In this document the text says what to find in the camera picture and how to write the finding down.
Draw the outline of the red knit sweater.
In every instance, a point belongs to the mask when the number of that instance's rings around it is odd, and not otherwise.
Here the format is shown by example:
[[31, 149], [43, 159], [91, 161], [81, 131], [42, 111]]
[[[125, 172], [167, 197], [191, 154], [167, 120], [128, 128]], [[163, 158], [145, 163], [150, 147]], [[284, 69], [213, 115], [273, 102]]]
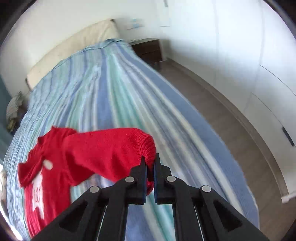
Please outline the red knit sweater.
[[117, 182], [141, 160], [151, 169], [155, 158], [154, 139], [137, 128], [79, 133], [72, 128], [52, 127], [38, 138], [26, 162], [18, 165], [30, 237], [69, 207], [72, 186], [93, 174]]

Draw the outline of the pile of folded clothes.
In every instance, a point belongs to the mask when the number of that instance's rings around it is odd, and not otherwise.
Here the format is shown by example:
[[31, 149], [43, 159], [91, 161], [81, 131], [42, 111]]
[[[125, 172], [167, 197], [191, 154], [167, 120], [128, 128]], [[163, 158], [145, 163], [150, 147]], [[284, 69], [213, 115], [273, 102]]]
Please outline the pile of folded clothes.
[[24, 95], [18, 92], [6, 107], [6, 129], [9, 133], [14, 134], [20, 127], [27, 110]]

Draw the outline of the teal curtain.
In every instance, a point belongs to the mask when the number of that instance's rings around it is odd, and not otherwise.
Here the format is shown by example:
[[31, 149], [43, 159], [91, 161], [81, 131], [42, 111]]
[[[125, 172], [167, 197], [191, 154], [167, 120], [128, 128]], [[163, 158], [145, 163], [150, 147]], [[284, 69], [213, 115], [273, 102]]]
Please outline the teal curtain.
[[4, 162], [4, 157], [11, 144], [13, 136], [6, 129], [6, 108], [11, 100], [3, 80], [0, 80], [0, 156], [1, 164]]

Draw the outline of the striped blue green bedspread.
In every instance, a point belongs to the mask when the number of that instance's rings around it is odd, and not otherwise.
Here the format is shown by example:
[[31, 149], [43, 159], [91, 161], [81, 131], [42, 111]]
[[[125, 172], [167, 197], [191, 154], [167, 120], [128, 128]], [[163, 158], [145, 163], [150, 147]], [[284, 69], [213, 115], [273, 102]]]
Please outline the striped blue green bedspread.
[[259, 227], [255, 198], [230, 151], [193, 105], [122, 40], [59, 62], [33, 89], [4, 157], [10, 223], [29, 240], [17, 165], [51, 127], [79, 132], [134, 127], [153, 136], [161, 163], [188, 185], [211, 186]]

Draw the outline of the white wardrobe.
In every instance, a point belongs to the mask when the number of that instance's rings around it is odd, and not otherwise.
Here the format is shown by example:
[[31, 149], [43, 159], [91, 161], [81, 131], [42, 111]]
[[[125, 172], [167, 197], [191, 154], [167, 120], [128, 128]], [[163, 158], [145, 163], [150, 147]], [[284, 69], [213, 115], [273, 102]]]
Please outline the white wardrobe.
[[295, 37], [265, 1], [157, 1], [167, 56], [214, 87], [271, 154], [281, 200], [295, 198]]

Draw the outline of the dark wooden nightstand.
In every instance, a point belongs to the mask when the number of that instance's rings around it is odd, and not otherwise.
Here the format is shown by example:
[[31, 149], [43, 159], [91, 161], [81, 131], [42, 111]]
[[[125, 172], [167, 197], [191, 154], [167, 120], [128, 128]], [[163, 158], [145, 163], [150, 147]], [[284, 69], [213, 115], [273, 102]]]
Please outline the dark wooden nightstand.
[[137, 56], [148, 64], [158, 64], [163, 61], [159, 39], [145, 38], [133, 41], [129, 45]]

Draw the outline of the cream padded headboard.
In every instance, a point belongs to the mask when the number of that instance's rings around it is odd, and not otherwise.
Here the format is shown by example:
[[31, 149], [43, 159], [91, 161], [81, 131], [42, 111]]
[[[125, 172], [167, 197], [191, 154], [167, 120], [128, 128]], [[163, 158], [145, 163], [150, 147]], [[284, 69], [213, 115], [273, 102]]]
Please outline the cream padded headboard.
[[119, 37], [119, 31], [114, 19], [99, 21], [83, 28], [50, 50], [32, 67], [26, 77], [26, 84], [29, 90], [33, 90], [39, 81], [60, 61], [88, 46]]

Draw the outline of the wall socket panel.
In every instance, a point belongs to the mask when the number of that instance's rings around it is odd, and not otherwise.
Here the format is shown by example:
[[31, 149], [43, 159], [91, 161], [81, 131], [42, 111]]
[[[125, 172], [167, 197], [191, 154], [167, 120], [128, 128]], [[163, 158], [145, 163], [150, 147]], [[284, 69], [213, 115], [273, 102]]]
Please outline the wall socket panel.
[[142, 20], [141, 19], [131, 19], [128, 21], [126, 25], [127, 30], [133, 30], [142, 27]]

